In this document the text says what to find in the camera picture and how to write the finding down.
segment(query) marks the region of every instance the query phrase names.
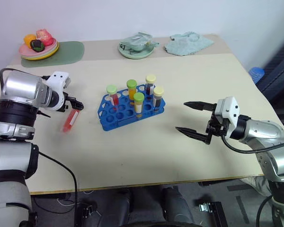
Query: yellow plate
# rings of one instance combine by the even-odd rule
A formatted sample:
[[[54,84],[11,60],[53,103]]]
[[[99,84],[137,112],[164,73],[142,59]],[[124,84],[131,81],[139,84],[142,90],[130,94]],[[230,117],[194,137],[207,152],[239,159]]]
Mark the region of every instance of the yellow plate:
[[[26,58],[26,57],[22,57],[23,59],[26,59],[26,60],[30,60],[30,61],[36,61],[36,60],[40,60],[40,59],[44,59],[44,58],[48,58],[50,56],[52,56],[54,53],[57,52],[57,50],[59,49],[59,43],[57,45],[57,48],[53,50],[53,52],[47,54],[47,55],[44,55],[42,57],[38,57],[38,58]]]

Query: white wall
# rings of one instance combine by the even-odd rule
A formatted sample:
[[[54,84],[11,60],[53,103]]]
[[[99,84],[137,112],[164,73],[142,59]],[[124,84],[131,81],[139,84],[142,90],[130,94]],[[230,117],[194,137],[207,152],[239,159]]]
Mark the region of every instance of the white wall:
[[[58,41],[214,33],[249,70],[284,43],[284,0],[0,0],[0,68],[40,28]]]

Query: light blue cloth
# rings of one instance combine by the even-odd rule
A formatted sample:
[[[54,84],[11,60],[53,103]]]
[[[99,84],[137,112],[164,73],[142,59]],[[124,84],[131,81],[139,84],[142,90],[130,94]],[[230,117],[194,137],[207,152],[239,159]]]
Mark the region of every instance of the light blue cloth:
[[[171,40],[165,45],[168,53],[183,56],[196,53],[214,43],[214,41],[205,38],[195,32],[186,32],[182,35],[172,35]]]

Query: beige tabletop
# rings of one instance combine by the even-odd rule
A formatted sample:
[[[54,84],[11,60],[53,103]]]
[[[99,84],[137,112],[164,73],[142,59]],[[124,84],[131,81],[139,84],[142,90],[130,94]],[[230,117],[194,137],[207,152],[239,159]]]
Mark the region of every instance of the beige tabletop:
[[[205,145],[175,129],[175,126],[188,127],[205,133],[211,113],[190,109],[183,103],[216,103],[227,96],[236,97],[241,114],[282,125],[223,40],[215,35],[207,37],[215,44],[196,55],[183,57],[165,53],[159,47],[148,58],[126,59],[117,52],[116,40],[84,42],[83,59],[74,64],[24,68],[19,64],[19,56],[16,57],[9,67],[38,76],[51,75],[56,70],[69,72],[72,82],[66,92],[85,106],[69,134],[62,133],[61,128],[70,110],[45,111],[51,118],[37,117],[33,143],[41,152],[69,167],[81,190],[262,174],[254,154],[229,150],[217,137]],[[169,39],[158,40],[164,44]],[[106,86],[115,84],[122,90],[128,79],[143,84],[150,73],[156,74],[156,85],[165,89],[164,113],[103,131],[97,110]],[[229,142],[248,149],[237,141]],[[67,192],[74,188],[69,173],[44,157],[39,158],[38,170],[27,180],[27,185],[32,194]]]

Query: blue test tube rack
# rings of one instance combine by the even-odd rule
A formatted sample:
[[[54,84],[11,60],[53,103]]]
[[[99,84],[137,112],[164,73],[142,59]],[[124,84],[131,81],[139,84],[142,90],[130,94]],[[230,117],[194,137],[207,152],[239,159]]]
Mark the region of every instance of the blue test tube rack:
[[[130,100],[128,97],[128,89],[117,92],[119,105],[116,106],[111,104],[109,95],[103,96],[98,109],[98,116],[104,131],[119,128],[164,112],[164,100],[161,100],[159,107],[154,107],[152,105],[153,95],[149,96],[146,94],[145,85],[138,85],[137,92],[144,94],[142,113],[137,114],[134,111],[133,100]]]

